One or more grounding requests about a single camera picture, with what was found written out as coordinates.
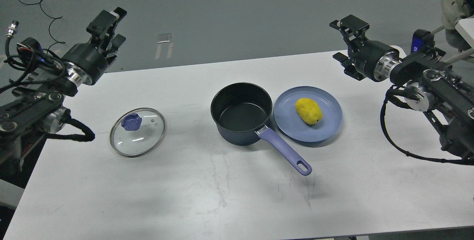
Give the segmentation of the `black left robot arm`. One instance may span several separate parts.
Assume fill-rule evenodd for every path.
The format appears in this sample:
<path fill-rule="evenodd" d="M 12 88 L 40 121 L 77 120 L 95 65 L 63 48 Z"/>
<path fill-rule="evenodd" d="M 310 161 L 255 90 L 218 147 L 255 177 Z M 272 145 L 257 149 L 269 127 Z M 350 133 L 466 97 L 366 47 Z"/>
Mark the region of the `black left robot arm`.
<path fill-rule="evenodd" d="M 12 56 L 10 41 L 19 25 L 12 22 L 6 34 L 5 63 L 23 73 L 1 88 L 15 97 L 1 106 L 1 179 L 19 174 L 25 157 L 44 139 L 93 141 L 92 130 L 73 119 L 63 103 L 77 94 L 80 85 L 95 85 L 114 63 L 126 40 L 115 29 L 126 14 L 120 7 L 101 11 L 86 28 L 89 41 L 75 44 L 61 57 L 31 37 L 17 43 L 17 54 Z"/>

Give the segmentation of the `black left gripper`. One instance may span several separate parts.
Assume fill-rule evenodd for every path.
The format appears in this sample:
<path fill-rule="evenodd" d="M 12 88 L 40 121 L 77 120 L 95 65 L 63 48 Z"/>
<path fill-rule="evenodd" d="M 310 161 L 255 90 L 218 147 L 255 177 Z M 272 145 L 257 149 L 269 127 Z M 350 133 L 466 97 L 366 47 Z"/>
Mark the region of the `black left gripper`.
<path fill-rule="evenodd" d="M 115 34 L 118 23 L 127 15 L 127 11 L 117 7 L 113 11 L 102 10 L 90 22 L 86 31 L 90 33 L 89 43 L 74 45 L 62 59 L 80 68 L 90 79 L 87 85 L 95 85 L 109 66 L 117 59 L 120 46 L 126 37 Z M 98 50 L 106 50 L 105 56 Z"/>

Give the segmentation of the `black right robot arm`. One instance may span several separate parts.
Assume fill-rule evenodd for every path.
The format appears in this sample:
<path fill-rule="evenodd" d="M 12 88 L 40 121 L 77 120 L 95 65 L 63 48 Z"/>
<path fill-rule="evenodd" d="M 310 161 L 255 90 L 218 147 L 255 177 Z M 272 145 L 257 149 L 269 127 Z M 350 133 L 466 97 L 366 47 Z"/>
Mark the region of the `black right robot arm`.
<path fill-rule="evenodd" d="M 445 52 L 435 47 L 434 33 L 418 29 L 413 33 L 410 54 L 401 58 L 397 49 L 366 37 L 369 24 L 350 14 L 330 23 L 347 45 L 347 54 L 333 58 L 344 73 L 358 81 L 389 80 L 380 111 L 381 130 L 388 142 L 408 157 L 415 159 L 473 165 L 473 87 L 443 61 Z M 396 145 L 386 128 L 385 113 L 391 102 L 402 109 L 422 112 L 440 136 L 441 150 L 457 159 L 423 157 Z"/>

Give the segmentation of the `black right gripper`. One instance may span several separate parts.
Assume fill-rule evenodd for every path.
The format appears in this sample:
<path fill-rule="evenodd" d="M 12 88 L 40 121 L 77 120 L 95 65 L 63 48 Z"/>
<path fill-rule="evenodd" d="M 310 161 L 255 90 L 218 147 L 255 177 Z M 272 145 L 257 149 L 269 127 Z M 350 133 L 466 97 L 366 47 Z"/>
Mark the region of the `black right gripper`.
<path fill-rule="evenodd" d="M 342 20 L 330 22 L 337 30 L 349 50 L 359 50 L 353 61 L 342 54 L 335 53 L 333 59 L 344 68 L 344 73 L 358 81 L 366 77 L 375 82 L 389 78 L 391 70 L 400 64 L 400 52 L 381 41 L 367 40 L 365 33 L 370 25 L 350 14 Z"/>

